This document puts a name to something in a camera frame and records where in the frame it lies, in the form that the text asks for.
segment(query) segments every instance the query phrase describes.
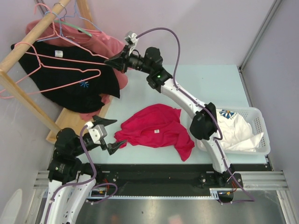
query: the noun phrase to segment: white table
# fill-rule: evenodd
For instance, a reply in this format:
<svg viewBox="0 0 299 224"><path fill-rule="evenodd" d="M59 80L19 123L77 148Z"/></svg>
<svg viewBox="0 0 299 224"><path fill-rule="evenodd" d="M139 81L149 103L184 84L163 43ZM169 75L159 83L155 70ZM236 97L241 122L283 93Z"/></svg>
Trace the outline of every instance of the white table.
<svg viewBox="0 0 299 224"><path fill-rule="evenodd" d="M164 66L170 73L174 66ZM127 72L129 83L121 91L121 99L113 99L107 112L107 119L117 119L118 122L107 126L107 143L115 142L114 133L120 130L120 125L134 113L153 104L165 104L175 108L179 106L170 98L153 90L147 83L147 74L130 70ZM235 65L180 65L177 71L177 81L198 99L221 106L249 106L238 69ZM191 119L182 111L181 124L189 129ZM108 164L209 164L211 160L206 152L197 147L192 150L191 156L182 162L173 146L150 148L145 146L132 146L119 149L115 154L109 155L100 147L90 152L94 163ZM234 164L263 164L266 159L263 155L227 154ZM88 162L85 155L79 157L82 162Z"/></svg>

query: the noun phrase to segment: wooden rack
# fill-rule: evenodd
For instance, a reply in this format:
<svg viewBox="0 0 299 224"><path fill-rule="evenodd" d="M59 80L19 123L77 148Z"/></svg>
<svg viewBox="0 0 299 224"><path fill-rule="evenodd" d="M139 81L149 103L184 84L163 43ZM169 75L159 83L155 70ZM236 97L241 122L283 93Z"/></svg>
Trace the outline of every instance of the wooden rack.
<svg viewBox="0 0 299 224"><path fill-rule="evenodd" d="M60 0L59 3L55 4L52 8L52 12L59 14L64 10L63 6L71 0ZM78 7L80 13L84 18L92 21L91 13L89 11L87 0L78 0ZM21 42L27 42L33 44L39 36L46 30L46 28L56 18L54 14L45 15L38 24L21 40ZM94 29L93 25L86 21L85 26L88 29ZM56 134L62 128L71 127L74 131L79 134L85 121L81 120L78 113L71 112L67 109L63 109L56 122L54 122L46 113L43 111L14 81L8 76L9 70L19 61L19 59L25 54L30 48L27 44L17 45L0 63L0 84L6 88L6 90L16 97L23 105L25 105L41 122L43 122L49 129L50 133L47 140L54 143L56 141ZM104 117L109 104L105 105L100 116Z"/></svg>

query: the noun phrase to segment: blue hanger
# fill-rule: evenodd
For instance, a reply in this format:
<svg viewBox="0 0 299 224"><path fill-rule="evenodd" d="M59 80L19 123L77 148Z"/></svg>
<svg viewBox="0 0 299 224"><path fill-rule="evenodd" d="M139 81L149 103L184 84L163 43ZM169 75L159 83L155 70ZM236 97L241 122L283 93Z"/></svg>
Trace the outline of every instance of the blue hanger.
<svg viewBox="0 0 299 224"><path fill-rule="evenodd" d="M60 18L58 17L58 15L56 13L53 13L58 19L59 19L59 31L60 31L60 35L64 36L62 33L62 26L61 26L61 21ZM54 37L50 37L50 38L46 38L46 39L42 39L42 40L38 40L37 42L41 42L41 41L48 41L48 40L53 40L53 39L57 39L59 38L59 36L54 36Z"/></svg>
<svg viewBox="0 0 299 224"><path fill-rule="evenodd" d="M77 1L75 1L75 4L74 4L74 8L75 8L75 13L74 15L64 15L64 19L65 17L70 17L70 18L75 18L76 15L80 18L80 19L83 19L83 20L86 20L86 21L89 21L88 19L86 18L83 18L79 15L78 11L77 11ZM98 28L96 25L94 25L91 21L89 21L94 27L96 27L99 31L102 31L100 28Z"/></svg>

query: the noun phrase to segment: wooden rod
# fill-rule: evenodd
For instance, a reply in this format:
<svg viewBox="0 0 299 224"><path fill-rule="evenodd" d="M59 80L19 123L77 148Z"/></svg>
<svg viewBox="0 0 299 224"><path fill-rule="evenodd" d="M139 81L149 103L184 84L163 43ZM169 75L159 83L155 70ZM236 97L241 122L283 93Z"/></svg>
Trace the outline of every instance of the wooden rod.
<svg viewBox="0 0 299 224"><path fill-rule="evenodd" d="M88 19L93 23L92 14L90 13L87 0L77 0L77 4L81 17ZM84 20L85 28L95 30L95 27L89 21Z"/></svg>
<svg viewBox="0 0 299 224"><path fill-rule="evenodd" d="M36 103L4 72L0 70L0 83L27 107L41 122L43 122L54 133L60 128Z"/></svg>
<svg viewBox="0 0 299 224"><path fill-rule="evenodd" d="M59 3L66 6L71 0L60 0ZM55 4L52 8L52 12L59 14L64 8L60 4ZM27 42L33 44L37 38L46 30L46 28L52 23L52 21L56 18L54 14L48 13L46 14L36 26L24 37L21 42ZM17 61L25 54L25 52L30 48L27 44L19 44L17 45L0 63L0 69L5 73L17 63Z"/></svg>

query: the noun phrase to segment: white tag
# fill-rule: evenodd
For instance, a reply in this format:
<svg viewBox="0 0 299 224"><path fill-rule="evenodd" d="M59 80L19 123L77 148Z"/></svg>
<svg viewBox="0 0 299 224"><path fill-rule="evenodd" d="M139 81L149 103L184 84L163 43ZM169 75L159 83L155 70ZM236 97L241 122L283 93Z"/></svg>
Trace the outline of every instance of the white tag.
<svg viewBox="0 0 299 224"><path fill-rule="evenodd" d="M56 50L55 57L64 57L64 52L62 50Z"/></svg>

